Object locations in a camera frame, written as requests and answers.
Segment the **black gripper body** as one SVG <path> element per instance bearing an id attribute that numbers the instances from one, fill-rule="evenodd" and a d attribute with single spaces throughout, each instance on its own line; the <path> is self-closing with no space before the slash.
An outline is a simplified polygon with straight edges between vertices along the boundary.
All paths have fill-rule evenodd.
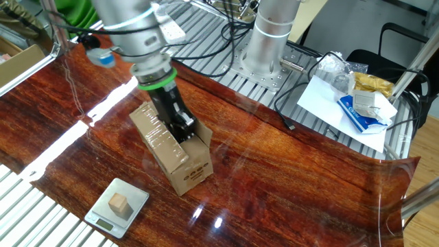
<path id="1" fill-rule="evenodd" d="M 180 107 L 177 101 L 176 84 L 167 84 L 148 93 L 158 113 L 158 118 L 165 123 L 168 130 L 177 132 L 178 127 L 182 125 L 182 118 L 178 113 Z"/>

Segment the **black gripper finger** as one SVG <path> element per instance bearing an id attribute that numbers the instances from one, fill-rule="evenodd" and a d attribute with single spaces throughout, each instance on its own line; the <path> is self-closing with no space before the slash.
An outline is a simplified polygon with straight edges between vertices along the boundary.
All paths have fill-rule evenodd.
<path id="1" fill-rule="evenodd" d="M 186 141 L 189 138 L 189 135 L 186 133 L 185 130 L 181 130 L 181 129 L 173 129 L 171 131 L 172 135 L 174 136 L 175 140 L 178 143 L 182 143 L 184 141 Z"/>
<path id="2" fill-rule="evenodd" d="M 192 137 L 197 119 L 185 110 L 179 109 L 174 117 L 174 133 L 177 137 Z"/>

